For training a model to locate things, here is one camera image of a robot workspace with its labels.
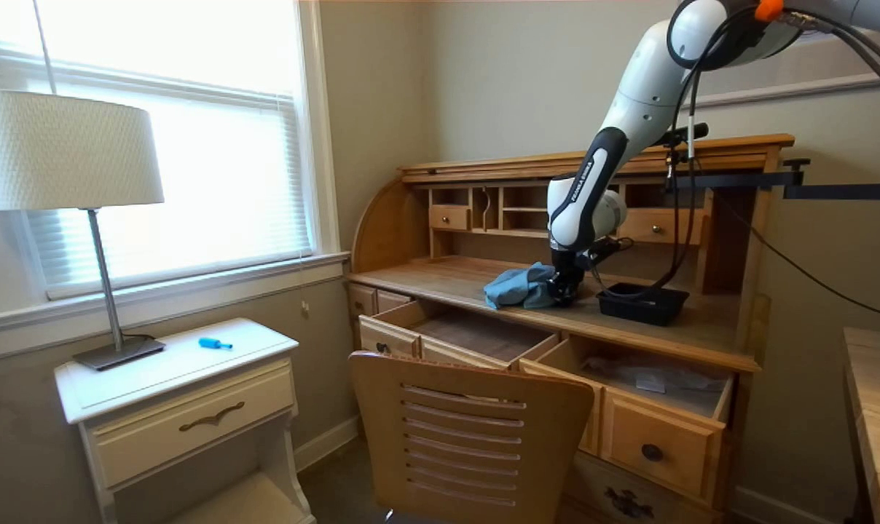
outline window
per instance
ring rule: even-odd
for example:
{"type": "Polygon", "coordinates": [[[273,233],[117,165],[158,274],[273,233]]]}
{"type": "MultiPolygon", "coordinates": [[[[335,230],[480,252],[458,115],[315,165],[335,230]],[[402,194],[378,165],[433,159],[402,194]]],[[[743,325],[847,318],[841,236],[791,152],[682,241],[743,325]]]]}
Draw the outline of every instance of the window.
{"type": "MultiPolygon", "coordinates": [[[[303,79],[298,0],[0,0],[0,88],[152,115],[165,204],[99,213],[117,289],[319,249],[303,79]]],[[[25,223],[48,296],[95,289],[85,213],[25,223]]]]}

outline window sill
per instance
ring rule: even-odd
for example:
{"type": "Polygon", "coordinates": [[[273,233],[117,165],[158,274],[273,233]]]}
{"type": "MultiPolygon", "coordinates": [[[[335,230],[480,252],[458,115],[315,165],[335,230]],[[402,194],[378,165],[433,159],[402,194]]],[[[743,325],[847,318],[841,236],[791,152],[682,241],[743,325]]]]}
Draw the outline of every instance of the window sill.
{"type": "MultiPolygon", "coordinates": [[[[347,252],[324,252],[303,261],[261,264],[194,278],[174,278],[130,292],[117,292],[117,311],[126,332],[137,324],[191,313],[242,302],[261,294],[344,277],[347,252]]],[[[102,296],[79,296],[0,313],[0,356],[28,351],[37,347],[102,334],[108,313],[102,296]]]]}

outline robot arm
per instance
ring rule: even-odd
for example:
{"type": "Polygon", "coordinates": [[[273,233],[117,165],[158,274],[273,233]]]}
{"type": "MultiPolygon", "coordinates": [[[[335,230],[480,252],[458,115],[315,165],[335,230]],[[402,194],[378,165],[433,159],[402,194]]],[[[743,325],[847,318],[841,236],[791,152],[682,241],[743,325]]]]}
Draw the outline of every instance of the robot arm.
{"type": "Polygon", "coordinates": [[[802,35],[797,19],[786,22],[786,12],[880,28],[880,0],[796,0],[791,6],[781,0],[685,0],[669,19],[643,31],[582,165],[573,177],[548,187],[555,267],[551,296],[555,302],[570,302],[582,283],[580,252],[598,249],[598,241],[620,223],[624,213],[606,220],[606,213],[598,210],[606,207],[601,201],[615,171],[669,131],[697,73],[786,50],[802,35]]]}

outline white nightstand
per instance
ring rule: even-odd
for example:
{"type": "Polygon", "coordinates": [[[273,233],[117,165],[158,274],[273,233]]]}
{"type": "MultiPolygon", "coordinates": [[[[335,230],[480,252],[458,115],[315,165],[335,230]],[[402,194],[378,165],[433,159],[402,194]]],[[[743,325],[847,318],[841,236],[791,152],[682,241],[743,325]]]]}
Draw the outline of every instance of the white nightstand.
{"type": "Polygon", "coordinates": [[[95,373],[76,361],[54,370],[69,425],[80,428],[102,522],[114,495],[219,443],[286,421],[261,466],[177,522],[311,524],[295,474],[289,418],[298,412],[292,357],[298,343],[254,321],[226,321],[161,337],[164,351],[95,373]]]}

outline drawer knob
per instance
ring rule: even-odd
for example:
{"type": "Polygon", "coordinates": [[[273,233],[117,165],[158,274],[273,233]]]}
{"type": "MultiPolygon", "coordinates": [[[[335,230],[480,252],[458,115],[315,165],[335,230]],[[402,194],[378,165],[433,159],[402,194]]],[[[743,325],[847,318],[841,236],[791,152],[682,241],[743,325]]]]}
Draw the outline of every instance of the drawer knob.
{"type": "Polygon", "coordinates": [[[194,421],[177,425],[177,430],[182,433],[182,430],[191,430],[191,428],[198,428],[198,425],[219,425],[219,421],[226,418],[226,412],[242,411],[242,407],[245,407],[245,401],[235,401],[235,404],[229,404],[229,407],[216,411],[213,417],[200,417],[200,418],[194,418],[194,421]]]}
{"type": "Polygon", "coordinates": [[[646,443],[646,444],[640,444],[640,456],[646,456],[650,462],[659,462],[659,460],[665,460],[665,452],[660,452],[660,444],[646,443]]]}
{"type": "Polygon", "coordinates": [[[606,497],[611,501],[611,506],[615,506],[620,514],[627,514],[627,517],[631,517],[631,522],[640,522],[640,517],[652,522],[652,506],[650,506],[650,504],[640,504],[638,495],[636,495],[631,488],[615,491],[615,488],[609,485],[609,488],[606,488],[606,497]]]}

